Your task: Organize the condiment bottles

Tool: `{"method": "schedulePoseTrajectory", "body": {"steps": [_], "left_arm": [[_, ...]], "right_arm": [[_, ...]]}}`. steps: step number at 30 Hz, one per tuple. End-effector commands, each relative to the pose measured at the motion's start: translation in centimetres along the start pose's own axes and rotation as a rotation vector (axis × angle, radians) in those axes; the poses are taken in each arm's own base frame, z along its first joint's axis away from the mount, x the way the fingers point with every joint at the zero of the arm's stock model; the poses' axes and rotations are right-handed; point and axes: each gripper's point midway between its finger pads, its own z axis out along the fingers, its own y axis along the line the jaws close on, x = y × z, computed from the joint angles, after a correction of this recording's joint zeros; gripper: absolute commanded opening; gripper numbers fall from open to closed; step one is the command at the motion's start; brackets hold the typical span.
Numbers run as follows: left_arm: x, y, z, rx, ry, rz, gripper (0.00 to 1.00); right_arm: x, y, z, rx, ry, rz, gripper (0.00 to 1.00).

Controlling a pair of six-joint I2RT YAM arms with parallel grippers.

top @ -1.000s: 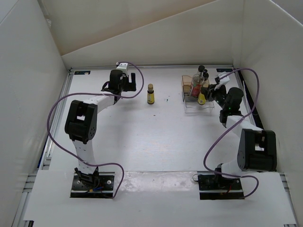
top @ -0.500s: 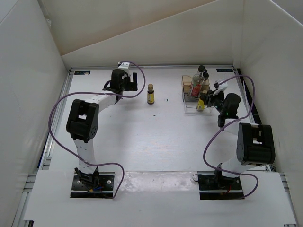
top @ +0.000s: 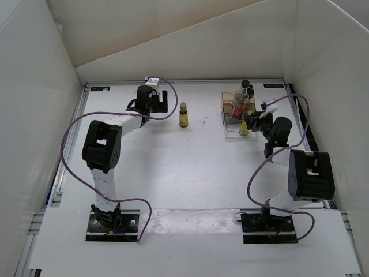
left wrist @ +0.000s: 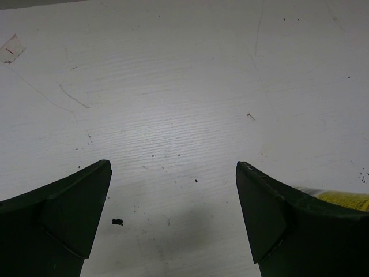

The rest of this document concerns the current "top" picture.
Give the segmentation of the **tall clear chili bottle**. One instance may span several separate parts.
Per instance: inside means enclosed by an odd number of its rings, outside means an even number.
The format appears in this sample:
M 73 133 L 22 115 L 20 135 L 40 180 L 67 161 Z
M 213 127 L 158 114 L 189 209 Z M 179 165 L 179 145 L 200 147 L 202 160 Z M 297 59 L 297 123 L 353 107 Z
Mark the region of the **tall clear chili bottle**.
M 243 114 L 244 106 L 248 100 L 247 91 L 248 91 L 249 85 L 250 85 L 250 82 L 248 80 L 243 80 L 241 82 L 240 89 L 234 93 L 234 98 L 232 101 L 231 112 L 230 112 L 230 116 L 232 118 L 236 118 L 236 119 L 241 118 Z

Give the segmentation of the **white powder jar black cap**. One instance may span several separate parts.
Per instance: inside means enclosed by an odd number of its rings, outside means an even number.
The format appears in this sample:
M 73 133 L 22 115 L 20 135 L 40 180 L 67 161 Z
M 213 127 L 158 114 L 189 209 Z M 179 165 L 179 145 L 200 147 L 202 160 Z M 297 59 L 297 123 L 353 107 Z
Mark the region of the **white powder jar black cap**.
M 247 99 L 247 103 L 254 103 L 254 89 L 253 86 L 250 84 L 247 88 L 247 94 L 248 94 L 248 99 Z

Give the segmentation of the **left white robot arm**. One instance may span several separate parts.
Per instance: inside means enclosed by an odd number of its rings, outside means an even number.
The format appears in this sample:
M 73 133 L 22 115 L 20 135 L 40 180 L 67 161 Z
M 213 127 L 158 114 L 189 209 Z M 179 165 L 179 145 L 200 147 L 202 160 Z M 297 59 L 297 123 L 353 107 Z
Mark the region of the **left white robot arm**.
M 151 113 L 168 112 L 168 92 L 163 91 L 160 100 L 159 79 L 149 78 L 137 89 L 136 98 L 127 106 L 133 115 L 121 115 L 108 121 L 94 120 L 90 123 L 82 149 L 82 159 L 86 161 L 94 180 L 96 195 L 92 211 L 102 215 L 101 224 L 108 231 L 114 231 L 121 224 L 119 204 L 108 201 L 116 199 L 114 168 L 121 154 L 121 138 L 129 132 L 143 127 Z

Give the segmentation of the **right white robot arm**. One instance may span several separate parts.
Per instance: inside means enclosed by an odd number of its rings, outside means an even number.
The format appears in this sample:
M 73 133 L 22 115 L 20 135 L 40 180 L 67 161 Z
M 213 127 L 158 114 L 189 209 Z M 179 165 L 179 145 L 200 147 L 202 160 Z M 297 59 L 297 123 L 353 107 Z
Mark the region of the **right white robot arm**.
M 255 111 L 244 115 L 242 128 L 264 136 L 266 162 L 288 165 L 287 188 L 261 205 L 259 225 L 264 230 L 275 229 L 280 218 L 286 218 L 307 204 L 333 198 L 335 184 L 329 154 L 293 150 L 288 144 L 292 129 L 290 119 L 273 119 L 272 113 Z

